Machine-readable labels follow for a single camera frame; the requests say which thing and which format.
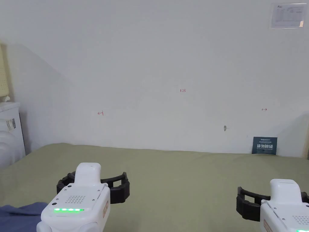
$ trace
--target white wall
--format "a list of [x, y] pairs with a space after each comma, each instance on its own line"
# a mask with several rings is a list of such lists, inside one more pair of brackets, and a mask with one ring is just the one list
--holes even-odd
[[279, 155], [302, 156], [309, 18], [271, 30], [270, 3], [2, 1], [27, 151], [68, 142], [250, 153], [253, 136], [274, 136]]

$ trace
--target orange label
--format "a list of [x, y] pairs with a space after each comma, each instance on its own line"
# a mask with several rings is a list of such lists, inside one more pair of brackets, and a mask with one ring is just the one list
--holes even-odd
[[266, 229], [267, 232], [273, 232], [273, 230], [269, 227], [265, 219], [264, 219], [264, 228]]
[[107, 209], [108, 209], [108, 201], [106, 202], [106, 205], [105, 205], [105, 207], [104, 207], [104, 209], [103, 209], [103, 218], [105, 217], [105, 214], [106, 214], [106, 212], [107, 212]]

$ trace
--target green led light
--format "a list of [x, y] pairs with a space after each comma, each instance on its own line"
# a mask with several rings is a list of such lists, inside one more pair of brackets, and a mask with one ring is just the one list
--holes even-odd
[[54, 211], [84, 211], [82, 208], [55, 208]]

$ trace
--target dark blue sign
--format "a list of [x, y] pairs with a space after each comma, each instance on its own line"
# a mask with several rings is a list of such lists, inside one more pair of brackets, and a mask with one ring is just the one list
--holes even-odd
[[252, 154], [277, 153], [277, 138], [275, 137], [253, 137]]

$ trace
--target black curved bracket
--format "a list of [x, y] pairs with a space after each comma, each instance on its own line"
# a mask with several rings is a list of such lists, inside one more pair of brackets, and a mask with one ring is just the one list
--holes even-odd
[[[302, 201], [309, 203], [309, 197], [306, 192], [301, 192]], [[245, 196], [254, 198], [254, 203], [245, 200]], [[244, 190], [242, 187], [237, 189], [236, 211], [247, 220], [260, 221], [260, 207], [262, 200], [270, 200], [270, 196], [260, 195]]]
[[[68, 173], [68, 175], [62, 180], [59, 180], [57, 184], [57, 194], [68, 184], [74, 183], [75, 172]], [[121, 180], [121, 185], [114, 187], [114, 182]], [[124, 172], [120, 176], [101, 179], [101, 183], [107, 183], [111, 192], [111, 204], [123, 203], [130, 196], [130, 182], [127, 177], [127, 173]]]

